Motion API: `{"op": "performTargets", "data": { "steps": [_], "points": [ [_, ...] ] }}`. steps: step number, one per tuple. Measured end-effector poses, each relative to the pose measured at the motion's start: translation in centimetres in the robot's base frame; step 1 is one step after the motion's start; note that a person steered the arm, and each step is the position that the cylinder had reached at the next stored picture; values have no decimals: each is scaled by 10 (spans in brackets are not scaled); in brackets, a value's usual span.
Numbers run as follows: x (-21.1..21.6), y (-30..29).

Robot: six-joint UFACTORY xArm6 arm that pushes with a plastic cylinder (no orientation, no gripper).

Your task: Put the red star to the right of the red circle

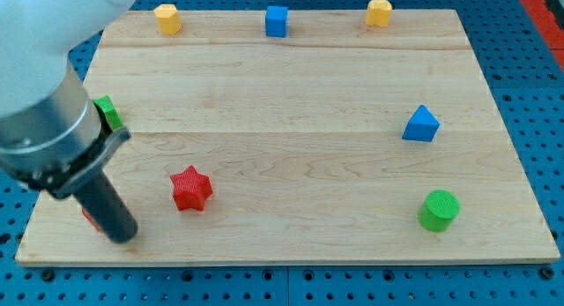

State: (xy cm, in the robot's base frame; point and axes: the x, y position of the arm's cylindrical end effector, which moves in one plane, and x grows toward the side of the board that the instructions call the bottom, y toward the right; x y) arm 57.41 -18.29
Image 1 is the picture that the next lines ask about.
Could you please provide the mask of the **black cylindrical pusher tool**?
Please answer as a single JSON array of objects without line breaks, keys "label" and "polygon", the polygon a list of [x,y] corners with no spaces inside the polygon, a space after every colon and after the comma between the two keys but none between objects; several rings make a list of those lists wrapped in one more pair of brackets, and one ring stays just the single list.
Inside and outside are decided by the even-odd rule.
[{"label": "black cylindrical pusher tool", "polygon": [[136,220],[103,171],[74,196],[112,243],[126,243],[136,235]]}]

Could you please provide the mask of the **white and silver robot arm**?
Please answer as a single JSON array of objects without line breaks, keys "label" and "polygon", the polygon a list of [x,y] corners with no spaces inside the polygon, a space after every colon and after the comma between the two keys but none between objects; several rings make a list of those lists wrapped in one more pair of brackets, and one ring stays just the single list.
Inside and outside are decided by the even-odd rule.
[{"label": "white and silver robot arm", "polygon": [[74,197],[114,243],[137,222],[104,166],[129,130],[85,90],[69,52],[136,0],[1,0],[1,168],[31,190]]}]

